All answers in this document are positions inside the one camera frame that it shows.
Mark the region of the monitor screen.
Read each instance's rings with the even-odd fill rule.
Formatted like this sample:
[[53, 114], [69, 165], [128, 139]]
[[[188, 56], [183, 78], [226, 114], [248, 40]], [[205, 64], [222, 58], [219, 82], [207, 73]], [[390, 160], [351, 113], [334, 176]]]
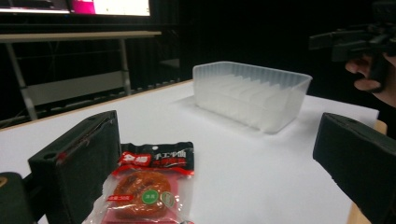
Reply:
[[0, 0], [0, 12], [149, 16], [149, 0]]

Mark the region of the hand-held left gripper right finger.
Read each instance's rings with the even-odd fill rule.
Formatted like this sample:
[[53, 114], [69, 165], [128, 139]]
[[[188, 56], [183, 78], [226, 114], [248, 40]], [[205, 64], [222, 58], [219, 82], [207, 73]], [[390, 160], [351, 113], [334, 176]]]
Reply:
[[325, 113], [313, 159], [372, 224], [396, 224], [396, 140], [354, 119]]

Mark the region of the red and black snack packet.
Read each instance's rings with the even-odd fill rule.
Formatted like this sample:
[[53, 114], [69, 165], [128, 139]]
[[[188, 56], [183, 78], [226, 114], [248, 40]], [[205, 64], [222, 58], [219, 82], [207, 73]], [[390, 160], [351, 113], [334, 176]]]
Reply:
[[194, 224], [191, 142], [123, 144], [118, 167], [81, 224]]

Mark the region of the translucent plastic container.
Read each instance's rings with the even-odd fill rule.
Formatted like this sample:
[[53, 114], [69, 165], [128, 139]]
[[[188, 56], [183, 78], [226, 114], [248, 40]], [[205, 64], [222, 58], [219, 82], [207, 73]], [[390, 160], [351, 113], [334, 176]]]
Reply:
[[312, 77], [234, 62], [192, 69], [195, 103], [265, 133], [277, 133], [299, 114]]

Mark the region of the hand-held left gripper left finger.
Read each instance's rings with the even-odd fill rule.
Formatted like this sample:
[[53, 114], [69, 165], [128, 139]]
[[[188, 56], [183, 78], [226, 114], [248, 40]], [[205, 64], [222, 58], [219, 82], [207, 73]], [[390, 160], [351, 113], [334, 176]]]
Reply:
[[36, 219], [81, 224], [117, 168], [120, 135], [116, 111], [84, 119], [28, 162], [28, 189]]

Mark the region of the metal frame side table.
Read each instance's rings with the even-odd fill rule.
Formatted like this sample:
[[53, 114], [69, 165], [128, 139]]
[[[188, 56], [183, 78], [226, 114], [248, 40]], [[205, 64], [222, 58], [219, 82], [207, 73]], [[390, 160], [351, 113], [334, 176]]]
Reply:
[[0, 120], [102, 92], [131, 93], [126, 44], [155, 31], [0, 35]]

